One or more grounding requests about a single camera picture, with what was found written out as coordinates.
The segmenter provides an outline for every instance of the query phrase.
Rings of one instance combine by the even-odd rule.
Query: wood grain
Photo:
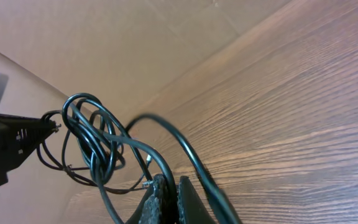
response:
[[[289,2],[143,110],[188,137],[244,223],[358,223],[358,1]],[[164,130],[145,121],[133,134],[203,195]],[[112,185],[139,176],[128,160]],[[128,218],[140,197],[111,198]],[[95,189],[74,196],[62,218],[82,221],[109,222]]]

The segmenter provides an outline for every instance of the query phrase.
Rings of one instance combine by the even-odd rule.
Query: wire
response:
[[[97,110],[91,114],[89,119],[86,119],[86,117],[80,111],[84,103],[88,103],[97,107]],[[71,116],[68,115],[69,108],[72,110]],[[170,134],[172,134],[172,136],[175,137],[180,146],[186,152],[191,163],[196,169],[197,176],[199,177],[201,185],[206,192],[208,202],[211,205],[217,219],[220,222],[224,221],[225,223],[227,221],[228,223],[241,223],[238,214],[231,205],[230,201],[227,199],[225,194],[219,190],[215,181],[209,174],[208,170],[204,167],[193,147],[190,145],[184,135],[182,135],[182,133],[177,130],[177,128],[175,128],[172,124],[163,118],[154,114],[142,114],[133,119],[124,128],[118,119],[109,110],[107,110],[95,96],[88,93],[78,93],[69,97],[69,99],[67,99],[63,105],[63,109],[61,111],[49,111],[42,116],[42,119],[48,121],[56,114],[60,114],[62,116],[63,122],[68,128],[62,147],[62,162],[58,162],[56,158],[52,156],[46,143],[43,142],[42,147],[47,157],[54,165],[49,164],[43,159],[40,147],[38,147],[37,155],[41,163],[53,170],[65,171],[70,178],[80,184],[98,187],[103,202],[114,222],[123,223],[115,211],[107,195],[107,192],[112,194],[126,194],[131,191],[144,189],[136,187],[144,177],[147,180],[152,180],[152,176],[149,172],[149,165],[152,160],[157,163],[167,182],[168,196],[171,199],[170,206],[172,206],[170,209],[177,210],[177,189],[175,185],[175,179],[173,178],[173,174],[168,164],[155,149],[148,146],[147,144],[132,139],[129,135],[131,128],[140,120],[151,119],[165,128]],[[96,128],[93,125],[97,117],[100,117],[99,128]],[[115,128],[120,131],[120,136],[116,134]],[[86,167],[72,168],[71,165],[67,165],[66,163],[65,152],[67,148],[67,142],[71,134],[77,138]],[[105,187],[104,185],[110,180],[114,171],[122,169],[125,166],[126,162],[123,157],[124,144],[127,144],[131,147],[132,152],[134,153],[135,158],[138,160],[140,168],[142,169],[142,175],[129,189],[112,189]],[[148,154],[146,163],[143,160],[139,150]],[[75,173],[77,170],[89,170],[92,180]]]

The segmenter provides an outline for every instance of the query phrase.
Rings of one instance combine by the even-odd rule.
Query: black object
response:
[[[97,107],[97,110],[92,113],[90,119],[87,119],[80,111],[84,103]],[[68,114],[70,108],[72,110],[71,116]],[[50,120],[51,117],[56,114],[62,116],[63,122],[68,128],[66,138],[63,142],[61,162],[57,161],[57,159],[52,156],[45,143],[45,139],[56,130],[56,124]],[[96,118],[100,121],[98,128],[94,126]],[[178,141],[195,167],[196,174],[204,188],[208,203],[218,222],[241,223],[238,214],[224,192],[219,189],[214,179],[201,162],[196,151],[176,127],[155,114],[142,114],[124,127],[95,96],[87,93],[79,93],[69,97],[61,111],[46,112],[41,119],[27,119],[0,114],[0,159],[2,161],[0,162],[0,166],[3,167],[0,168],[0,176],[2,175],[1,173],[5,176],[4,181],[0,181],[0,185],[7,182],[6,172],[19,166],[36,148],[40,161],[47,167],[66,172],[69,177],[80,184],[98,187],[103,202],[115,223],[124,222],[115,211],[107,192],[112,194],[126,194],[131,191],[146,189],[146,187],[136,188],[144,177],[150,184],[150,187],[147,189],[139,206],[127,223],[213,223],[213,219],[206,211],[194,187],[190,183],[190,180],[187,177],[182,177],[177,189],[172,171],[158,151],[147,144],[131,138],[129,131],[137,122],[143,119],[151,119],[155,121]],[[24,123],[25,120],[33,121],[33,126],[28,126],[29,123]],[[19,135],[22,133],[21,137],[23,137],[23,139],[29,139],[25,137],[29,137],[31,128],[38,130],[37,139],[31,138],[33,139],[31,143],[23,143],[24,146],[26,146],[25,156],[20,157],[20,160],[16,158],[17,155],[13,155],[12,157],[4,156],[7,155],[7,153],[1,149],[8,149],[11,154],[14,152],[17,153],[17,150],[20,150],[17,148],[17,142],[13,142],[15,140],[14,138],[17,138],[17,133]],[[120,135],[116,134],[116,128],[120,132]],[[87,167],[73,168],[71,165],[66,164],[65,150],[70,134],[73,134],[77,138],[79,148]],[[43,158],[42,151],[39,147],[40,144],[52,163],[47,162]],[[104,185],[110,180],[114,171],[122,169],[125,166],[125,159],[123,157],[124,144],[131,147],[132,152],[142,169],[142,175],[129,189],[112,189],[105,187]],[[156,175],[154,179],[152,178],[149,172],[149,164],[151,160],[147,159],[147,162],[145,162],[139,150],[146,152],[149,157],[156,162],[161,169],[162,174]],[[1,165],[9,159],[14,161],[12,162],[14,166]],[[75,172],[76,170],[85,169],[89,169],[91,179],[83,177]]]
[[[0,186],[56,130],[54,121],[0,114]]]

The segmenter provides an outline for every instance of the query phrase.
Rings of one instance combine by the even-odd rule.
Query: wooden surface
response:
[[[130,117],[288,1],[0,0],[0,53]]]
[[[35,75],[0,54],[0,72],[9,81],[0,104],[0,113],[40,118],[46,111],[62,108],[66,96]],[[54,117],[62,124],[58,116]],[[59,151],[67,129],[47,140],[52,154]],[[84,164],[75,139],[68,143],[69,163]],[[17,169],[8,172],[9,182],[0,186],[0,224],[57,223],[69,199],[78,189],[64,172],[45,167],[33,152]]]
[[[358,1],[286,4],[143,110],[183,131],[244,223],[358,223]],[[146,121],[133,134],[203,195],[172,137]],[[140,175],[126,152],[113,186]],[[141,196],[111,198],[127,219]],[[86,189],[62,223],[111,220]]]

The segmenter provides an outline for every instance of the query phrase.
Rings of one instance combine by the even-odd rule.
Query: brown wood tabletop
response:
[[[358,223],[358,1],[289,2],[143,111],[187,136],[244,223]],[[204,197],[190,161],[162,128],[145,121],[132,133]],[[130,153],[111,185],[140,176]],[[126,220],[142,194],[111,200]],[[98,190],[87,188],[62,223],[112,221]]]

